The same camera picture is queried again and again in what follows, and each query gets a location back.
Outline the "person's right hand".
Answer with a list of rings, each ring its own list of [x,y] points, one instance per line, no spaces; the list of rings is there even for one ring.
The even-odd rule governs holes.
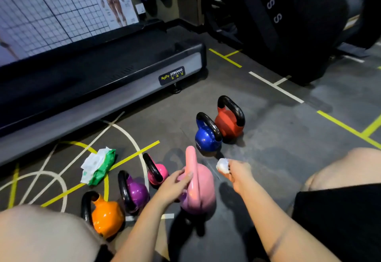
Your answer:
[[[241,181],[239,183],[232,183],[234,190],[242,196],[244,194],[245,188],[254,181],[251,165],[247,162],[242,161],[242,170],[241,170]]]

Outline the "person's left hand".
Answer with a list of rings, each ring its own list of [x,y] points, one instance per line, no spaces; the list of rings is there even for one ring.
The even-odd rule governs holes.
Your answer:
[[[165,211],[167,207],[175,200],[177,200],[188,185],[179,185],[178,176],[185,172],[185,169],[177,170],[172,173],[159,187],[153,197],[153,201],[162,211]]]

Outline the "white wipe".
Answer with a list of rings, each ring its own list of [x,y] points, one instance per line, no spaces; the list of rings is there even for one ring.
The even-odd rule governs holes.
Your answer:
[[[221,158],[216,164],[216,169],[219,173],[230,174],[229,159]]]

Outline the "light pink kettlebell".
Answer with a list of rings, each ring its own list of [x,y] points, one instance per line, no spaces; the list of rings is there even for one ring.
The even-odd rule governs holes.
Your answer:
[[[193,215],[211,212],[216,204],[213,174],[208,167],[198,163],[195,147],[188,146],[185,156],[185,171],[177,180],[181,181],[189,172],[193,173],[193,178],[188,184],[186,192],[179,198],[180,206],[184,211]]]

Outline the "person's left forearm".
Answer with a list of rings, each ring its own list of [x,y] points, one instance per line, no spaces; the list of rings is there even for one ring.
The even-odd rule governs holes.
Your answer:
[[[111,262],[152,262],[161,216],[166,207],[163,199],[153,197]]]

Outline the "blue kettlebell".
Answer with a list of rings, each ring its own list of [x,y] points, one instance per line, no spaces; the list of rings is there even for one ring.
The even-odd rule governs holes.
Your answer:
[[[196,115],[198,130],[195,134],[197,148],[201,152],[216,152],[222,146],[222,133],[215,122],[204,112]]]

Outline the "red kettlebell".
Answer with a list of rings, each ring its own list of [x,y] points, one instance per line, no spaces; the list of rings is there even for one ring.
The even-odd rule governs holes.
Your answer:
[[[225,142],[240,137],[245,126],[245,115],[242,109],[228,96],[222,95],[217,101],[218,114],[215,124],[222,133]]]

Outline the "purple kettlebell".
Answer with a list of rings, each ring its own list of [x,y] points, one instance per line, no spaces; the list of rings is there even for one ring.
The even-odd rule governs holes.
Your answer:
[[[134,179],[126,170],[118,173],[118,187],[126,213],[136,216],[150,200],[150,195],[141,179]]]

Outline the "green and white wipes packet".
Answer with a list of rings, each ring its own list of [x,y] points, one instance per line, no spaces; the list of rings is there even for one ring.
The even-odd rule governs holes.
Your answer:
[[[96,154],[90,153],[81,165],[82,177],[80,182],[89,186],[97,186],[115,161],[116,149],[108,147],[100,149]]]

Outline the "orange kettlebell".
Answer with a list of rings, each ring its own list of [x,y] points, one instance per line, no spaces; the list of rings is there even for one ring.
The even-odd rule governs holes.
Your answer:
[[[88,191],[82,196],[80,215],[104,239],[115,236],[125,222],[119,204],[106,201],[96,191]]]

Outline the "person's right leg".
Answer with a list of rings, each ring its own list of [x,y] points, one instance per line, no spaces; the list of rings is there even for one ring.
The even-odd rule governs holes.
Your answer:
[[[302,185],[302,199],[287,214],[371,217],[381,221],[381,150],[354,148],[312,174]]]

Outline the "black and grey treadmill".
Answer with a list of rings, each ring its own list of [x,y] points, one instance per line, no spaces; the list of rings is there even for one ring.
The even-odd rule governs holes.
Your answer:
[[[207,65],[153,19],[0,67],[0,168]]]

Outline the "person's left leg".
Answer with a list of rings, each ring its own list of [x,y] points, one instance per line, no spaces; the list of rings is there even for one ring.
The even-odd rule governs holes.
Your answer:
[[[27,204],[0,211],[0,262],[111,262],[114,255],[76,215]]]

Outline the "large black lettered gym equipment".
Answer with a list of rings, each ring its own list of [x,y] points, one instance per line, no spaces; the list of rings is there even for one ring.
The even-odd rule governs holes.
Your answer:
[[[321,78],[348,15],[345,0],[202,0],[219,41],[305,85]]]

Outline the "white grid wall chart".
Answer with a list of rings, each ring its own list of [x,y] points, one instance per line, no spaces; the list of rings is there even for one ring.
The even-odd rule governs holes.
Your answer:
[[[0,0],[0,67],[110,30],[97,0]]]

